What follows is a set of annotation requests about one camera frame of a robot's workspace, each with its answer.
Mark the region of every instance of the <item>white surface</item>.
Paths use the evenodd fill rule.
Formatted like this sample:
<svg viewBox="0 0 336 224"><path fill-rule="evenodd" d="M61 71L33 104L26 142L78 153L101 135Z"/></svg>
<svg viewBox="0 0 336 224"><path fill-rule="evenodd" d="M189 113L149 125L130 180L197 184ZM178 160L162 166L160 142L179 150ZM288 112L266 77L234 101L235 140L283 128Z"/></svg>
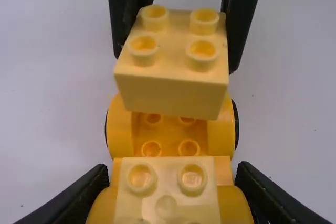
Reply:
<svg viewBox="0 0 336 224"><path fill-rule="evenodd" d="M155 0L174 8L220 0ZM259 0L230 91L233 159L336 222L334 0ZM108 0L0 0L0 222L12 223L97 163L116 93Z"/></svg>

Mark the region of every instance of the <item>toy vehicle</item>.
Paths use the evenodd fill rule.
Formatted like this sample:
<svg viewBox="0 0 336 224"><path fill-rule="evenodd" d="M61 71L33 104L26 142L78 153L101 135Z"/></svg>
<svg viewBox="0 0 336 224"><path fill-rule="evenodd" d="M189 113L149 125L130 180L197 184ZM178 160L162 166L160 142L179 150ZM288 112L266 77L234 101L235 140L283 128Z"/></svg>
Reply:
<svg viewBox="0 0 336 224"><path fill-rule="evenodd" d="M227 91L257 0L168 10L109 0L120 93L106 116L113 159L23 223L328 223L248 162L233 180L237 108Z"/></svg>

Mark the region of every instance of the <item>yellow plastic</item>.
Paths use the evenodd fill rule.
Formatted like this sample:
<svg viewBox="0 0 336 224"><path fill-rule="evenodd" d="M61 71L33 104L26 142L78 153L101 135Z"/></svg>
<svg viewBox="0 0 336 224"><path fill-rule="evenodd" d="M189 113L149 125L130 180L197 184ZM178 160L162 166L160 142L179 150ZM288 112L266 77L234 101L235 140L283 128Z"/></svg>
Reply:
<svg viewBox="0 0 336 224"><path fill-rule="evenodd" d="M117 94L107 116L112 158L132 156L229 156L235 148L235 120L229 94L216 121L126 111Z"/></svg>
<svg viewBox="0 0 336 224"><path fill-rule="evenodd" d="M213 157L122 159L115 224L220 224L220 218Z"/></svg>
<svg viewBox="0 0 336 224"><path fill-rule="evenodd" d="M225 14L141 9L114 77L128 111L216 120L229 83Z"/></svg>
<svg viewBox="0 0 336 224"><path fill-rule="evenodd" d="M236 186L217 187L222 223L254 224L243 192Z"/></svg>
<svg viewBox="0 0 336 224"><path fill-rule="evenodd" d="M122 160L122 158L114 159L110 187L104 189L96 198L90 210L87 224L114 224ZM245 196L239 188L234 186L229 157L214 157L214 165L222 223L253 224Z"/></svg>

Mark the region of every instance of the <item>toy wheel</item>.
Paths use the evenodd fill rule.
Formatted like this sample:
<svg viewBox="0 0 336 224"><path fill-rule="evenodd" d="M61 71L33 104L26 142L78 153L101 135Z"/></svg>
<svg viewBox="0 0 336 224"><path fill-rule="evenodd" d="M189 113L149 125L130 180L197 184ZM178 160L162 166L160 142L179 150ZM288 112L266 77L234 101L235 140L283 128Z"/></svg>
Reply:
<svg viewBox="0 0 336 224"><path fill-rule="evenodd" d="M107 136L106 136L107 113L109 113L109 110L107 110L107 112L106 112L106 117L105 117L105 143L106 143L106 147L108 147L108 146L107 146Z"/></svg>
<svg viewBox="0 0 336 224"><path fill-rule="evenodd" d="M233 107L233 114L235 116L235 132L236 132L235 149L236 149L238 147L238 142L239 142L239 117L238 117L237 106L232 99L231 101L232 101L232 107Z"/></svg>

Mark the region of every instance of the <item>yellow lego duplo brick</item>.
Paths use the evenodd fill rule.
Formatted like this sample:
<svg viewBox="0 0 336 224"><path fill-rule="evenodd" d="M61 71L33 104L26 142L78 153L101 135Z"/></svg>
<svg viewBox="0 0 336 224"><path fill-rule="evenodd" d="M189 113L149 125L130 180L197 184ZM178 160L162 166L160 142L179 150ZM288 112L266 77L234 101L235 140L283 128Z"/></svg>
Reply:
<svg viewBox="0 0 336 224"><path fill-rule="evenodd" d="M229 156L235 148L235 119L226 94L218 120L128 112L117 94L106 124L111 157Z"/></svg>
<svg viewBox="0 0 336 224"><path fill-rule="evenodd" d="M115 224L220 224L213 157L129 157L120 169Z"/></svg>
<svg viewBox="0 0 336 224"><path fill-rule="evenodd" d="M225 14L147 6L114 68L129 111L217 119L229 83Z"/></svg>

